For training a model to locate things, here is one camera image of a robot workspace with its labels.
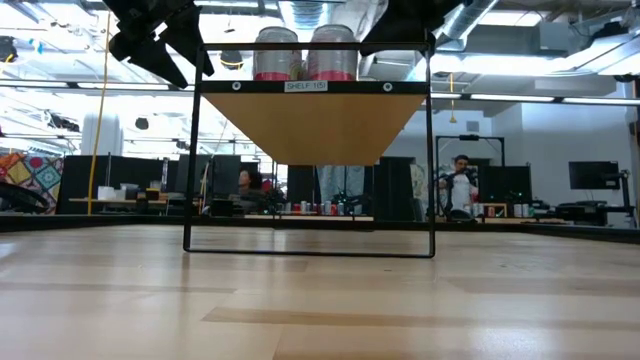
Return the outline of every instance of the ceiling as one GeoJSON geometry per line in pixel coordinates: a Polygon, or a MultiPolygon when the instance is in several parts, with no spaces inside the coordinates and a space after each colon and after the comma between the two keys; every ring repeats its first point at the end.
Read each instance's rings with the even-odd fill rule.
{"type": "MultiPolygon", "coordinates": [[[[309,25],[308,22],[295,18],[293,12],[286,13],[283,10],[287,6],[299,6],[286,1],[276,3],[265,0],[266,10],[261,15],[256,12],[259,3],[257,0],[196,3],[204,6],[200,29],[205,42],[252,42],[262,28],[282,25],[295,29],[301,41],[305,41],[310,37],[313,27],[321,25],[322,21],[347,25],[362,39],[386,6],[386,0],[332,0],[329,3],[317,3],[320,4],[322,13],[318,15],[316,23],[309,25]]],[[[527,55],[522,52],[530,49],[518,50],[521,53],[511,55],[510,52],[516,46],[522,47],[522,39],[517,34],[530,36],[542,21],[567,24],[568,41],[574,48],[571,51],[579,50],[586,40],[584,32],[591,33],[611,18],[624,14],[629,6],[628,0],[503,0],[471,32],[467,51],[453,54],[439,52],[438,66],[446,70],[453,60],[459,61],[458,58],[477,55],[477,51],[493,54],[494,49],[494,52],[507,52],[500,54],[503,60],[506,56],[514,57],[513,60],[508,60],[509,64],[518,64],[521,62],[520,57],[527,55]],[[575,23],[569,27],[569,21],[575,23]]],[[[26,3],[0,0],[0,36],[15,37],[20,56],[15,64],[4,67],[0,79],[101,82],[107,18],[106,7],[100,1],[41,0],[26,3]]],[[[118,32],[116,24],[116,19],[111,18],[111,36],[118,32]]],[[[173,50],[170,51],[189,83],[193,83],[193,66],[173,50]]],[[[213,79],[251,79],[251,54],[244,55],[244,67],[240,71],[229,71],[217,66],[219,54],[212,53],[212,62],[216,66],[213,79]]],[[[361,60],[360,76],[403,81],[412,76],[412,72],[420,72],[420,60],[413,52],[382,52],[375,59],[369,57],[361,60]]],[[[562,77],[540,77],[517,73],[497,75],[466,71],[438,72],[435,63],[436,59],[432,63],[432,83],[436,91],[449,91],[453,87],[456,92],[600,96],[615,90],[615,81],[611,77],[593,73],[563,73],[562,77]]],[[[118,62],[110,55],[107,78],[110,83],[165,83],[159,77],[126,62],[118,62]]],[[[189,93],[169,95],[149,92],[143,96],[133,96],[127,92],[110,91],[108,95],[106,109],[120,115],[125,126],[125,138],[188,138],[192,105],[189,93]],[[134,122],[138,117],[147,117],[153,124],[148,131],[135,128],[134,122]]],[[[38,91],[0,87],[0,125],[5,133],[58,133],[61,130],[47,127],[46,117],[43,116],[45,111],[64,116],[82,126],[84,114],[95,111],[98,104],[96,91],[75,89],[54,92],[46,89],[38,91]]],[[[436,109],[447,108],[450,103],[435,102],[434,106],[436,109]]],[[[499,108],[495,103],[483,102],[459,102],[458,106],[462,109],[483,110],[488,114],[499,108]]],[[[210,139],[207,146],[213,146],[214,151],[233,149],[228,145],[221,146],[212,139],[248,140],[206,102],[203,102],[201,116],[200,136],[210,139]]],[[[78,141],[74,141],[72,145],[78,145],[78,141]]],[[[41,142],[69,149],[68,141],[41,142]]],[[[175,144],[171,142],[158,145],[137,141],[129,142],[127,146],[131,152],[153,149],[157,152],[177,151],[175,144]]],[[[259,152],[259,149],[247,151],[259,152]]]]}

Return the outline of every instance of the wooden floor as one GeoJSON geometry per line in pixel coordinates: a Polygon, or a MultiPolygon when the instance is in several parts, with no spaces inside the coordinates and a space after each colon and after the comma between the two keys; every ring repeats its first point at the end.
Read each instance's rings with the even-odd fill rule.
{"type": "MultiPolygon", "coordinates": [[[[0,359],[640,359],[637,246],[439,233],[435,260],[188,255],[181,232],[0,234],[0,359]]],[[[229,228],[194,238],[322,247],[353,236],[425,242],[229,228]]]]}

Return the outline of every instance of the man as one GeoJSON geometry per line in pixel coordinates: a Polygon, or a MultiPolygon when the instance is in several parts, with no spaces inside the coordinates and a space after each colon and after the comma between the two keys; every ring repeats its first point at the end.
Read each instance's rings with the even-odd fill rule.
{"type": "Polygon", "coordinates": [[[451,188],[451,209],[465,211],[465,206],[472,204],[472,195],[478,193],[469,179],[469,157],[467,155],[458,155],[454,159],[455,171],[447,174],[446,177],[440,179],[439,185],[441,189],[451,188]]]}

